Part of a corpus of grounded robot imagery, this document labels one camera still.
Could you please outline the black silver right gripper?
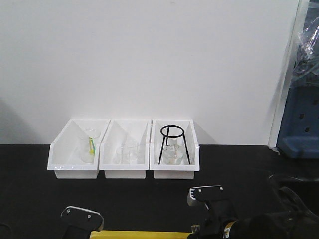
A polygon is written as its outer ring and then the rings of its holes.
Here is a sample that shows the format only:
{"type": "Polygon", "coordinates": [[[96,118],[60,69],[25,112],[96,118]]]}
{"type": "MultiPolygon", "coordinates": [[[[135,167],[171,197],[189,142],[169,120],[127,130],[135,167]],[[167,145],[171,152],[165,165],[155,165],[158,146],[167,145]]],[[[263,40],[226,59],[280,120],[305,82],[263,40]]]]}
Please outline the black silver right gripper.
{"type": "Polygon", "coordinates": [[[233,224],[238,221],[233,203],[221,185],[191,187],[187,203],[194,207],[204,204],[208,218],[188,235],[189,239],[229,239],[233,224]]]}

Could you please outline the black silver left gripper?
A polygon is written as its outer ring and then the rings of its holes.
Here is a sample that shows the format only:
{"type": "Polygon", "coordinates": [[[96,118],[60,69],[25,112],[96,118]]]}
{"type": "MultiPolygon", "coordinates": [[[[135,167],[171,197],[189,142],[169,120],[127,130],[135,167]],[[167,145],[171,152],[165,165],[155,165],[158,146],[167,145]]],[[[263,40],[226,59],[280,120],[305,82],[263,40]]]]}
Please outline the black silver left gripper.
{"type": "Polygon", "coordinates": [[[100,213],[76,206],[67,206],[60,218],[67,225],[63,239],[89,239],[91,232],[100,232],[104,227],[100,213]]]}

